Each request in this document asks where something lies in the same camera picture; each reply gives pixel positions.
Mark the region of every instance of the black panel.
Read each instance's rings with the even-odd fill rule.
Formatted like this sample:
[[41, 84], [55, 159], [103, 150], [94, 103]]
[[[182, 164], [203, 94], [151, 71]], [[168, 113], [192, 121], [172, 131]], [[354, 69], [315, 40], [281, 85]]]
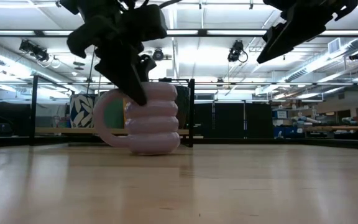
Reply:
[[272, 139], [273, 119], [270, 105], [246, 103], [246, 136], [249, 139]]
[[216, 138], [244, 138], [244, 104], [215, 103], [215, 123], [213, 126]]
[[212, 132], [212, 103], [195, 104], [194, 117], [195, 135], [211, 137]]
[[351, 117], [350, 110], [338, 111], [337, 114], [338, 114], [339, 123], [342, 123], [342, 118], [350, 118]]

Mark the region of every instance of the shelf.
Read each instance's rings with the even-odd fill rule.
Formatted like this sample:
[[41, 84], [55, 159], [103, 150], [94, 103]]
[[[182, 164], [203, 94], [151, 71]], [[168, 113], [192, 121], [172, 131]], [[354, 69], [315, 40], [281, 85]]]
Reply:
[[[110, 129], [111, 134], [128, 134], [125, 129]], [[35, 128], [35, 133], [97, 134], [94, 128]], [[189, 130], [178, 130], [179, 135], [189, 135]]]

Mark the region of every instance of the pipe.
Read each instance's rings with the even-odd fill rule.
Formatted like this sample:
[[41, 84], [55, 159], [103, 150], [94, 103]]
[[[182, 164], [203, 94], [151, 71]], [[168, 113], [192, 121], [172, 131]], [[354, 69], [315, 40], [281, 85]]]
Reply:
[[[335, 61], [335, 58], [338, 57], [347, 57], [348, 55], [353, 54], [358, 50], [358, 38], [356, 39], [345, 39], [340, 38], [342, 47], [340, 51], [330, 53], [329, 49], [321, 52], [320, 54], [306, 60], [300, 66], [288, 71], [285, 76], [280, 79], [278, 82], [292, 82], [293, 80], [307, 75], [323, 66], [326, 66]], [[277, 85], [264, 86], [256, 89], [257, 94], [264, 94], [266, 92], [270, 92], [278, 88]]]
[[[18, 63], [19, 65], [22, 65], [24, 68], [28, 69], [29, 71], [31, 71], [32, 73], [37, 73], [38, 75], [40, 75], [41, 77], [44, 77], [50, 81], [53, 82], [72, 82], [73, 80], [64, 77], [63, 75], [60, 75], [54, 71], [51, 71], [47, 68], [43, 68], [40, 65], [38, 65], [37, 63], [22, 57], [21, 56], [11, 52], [8, 49], [2, 48], [0, 46], [0, 60], [3, 61], [6, 65], [9, 64], [15, 64]], [[83, 86], [78, 86], [76, 87], [79, 91], [86, 91], [86, 88], [84, 88]]]
[[[333, 74], [333, 75], [337, 75], [336, 78], [339, 78], [340, 76], [347, 75], [347, 74], [353, 74], [353, 73], [354, 73], [354, 74], [357, 74], [357, 73], [358, 73], [358, 65], [355, 65], [354, 67], [348, 68], [347, 70], [343, 70], [343, 71], [341, 71], [341, 72], [335, 73], [335, 74]], [[299, 93], [305, 91], [307, 88], [310, 89], [310, 86], [308, 86], [308, 87], [303, 87], [303, 88], [299, 88], [299, 89], [297, 89], [297, 90], [295, 90], [295, 91], [292, 91], [292, 92], [288, 93], [288, 96], [297, 95], [297, 94], [299, 94]], [[337, 87], [335, 87], [335, 86], [327, 86], [327, 88], [324, 88], [324, 89], [322, 89], [321, 91], [328, 91], [328, 90], [332, 90], [332, 89], [334, 89], [334, 88], [337, 88]]]

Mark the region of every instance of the cable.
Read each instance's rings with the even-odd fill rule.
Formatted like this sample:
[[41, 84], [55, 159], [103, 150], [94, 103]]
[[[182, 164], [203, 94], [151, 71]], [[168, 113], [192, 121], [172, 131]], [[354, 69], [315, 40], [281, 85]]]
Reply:
[[170, 6], [170, 5], [172, 5], [172, 4], [178, 3], [178, 2], [180, 2], [180, 1], [181, 1], [181, 0], [170, 0], [170, 1], [166, 1], [166, 2], [164, 2], [164, 3], [162, 3], [162, 4], [160, 5], [160, 9], [165, 8], [165, 7], [167, 7], [167, 6]]
[[247, 52], [245, 52], [245, 51], [242, 51], [242, 53], [244, 53], [246, 56], [247, 56], [247, 59], [245, 60], [245, 61], [242, 61], [242, 60], [240, 60], [240, 58], [239, 58], [239, 62], [241, 62], [241, 63], [246, 63], [247, 61], [248, 61], [248, 54], [247, 54]]
[[141, 5], [141, 7], [145, 7], [148, 3], [149, 3], [149, 0], [145, 0], [145, 1], [143, 2], [143, 4]]

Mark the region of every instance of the ceiling beam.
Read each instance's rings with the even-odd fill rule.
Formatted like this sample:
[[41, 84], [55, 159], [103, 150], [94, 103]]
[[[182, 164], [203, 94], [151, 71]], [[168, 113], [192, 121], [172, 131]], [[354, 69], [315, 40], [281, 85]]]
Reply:
[[[263, 37], [267, 29], [169, 29], [167, 37]], [[0, 29], [0, 37], [67, 38], [73, 30], [15, 30]], [[317, 37], [358, 38], [358, 29], [326, 30]]]

